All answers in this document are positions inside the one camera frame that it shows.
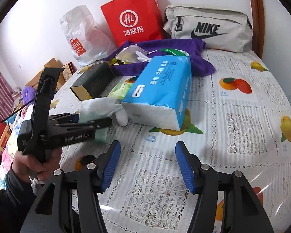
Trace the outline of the person's left hand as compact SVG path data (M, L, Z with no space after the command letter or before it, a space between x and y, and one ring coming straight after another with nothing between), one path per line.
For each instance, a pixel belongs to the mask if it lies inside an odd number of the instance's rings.
M20 151L17 151L11 168L15 175L26 183L30 182L31 171L38 173L39 181L46 181L56 169L60 168L61 154L62 148L59 147L52 151L46 163L41 164L33 155L22 155Z

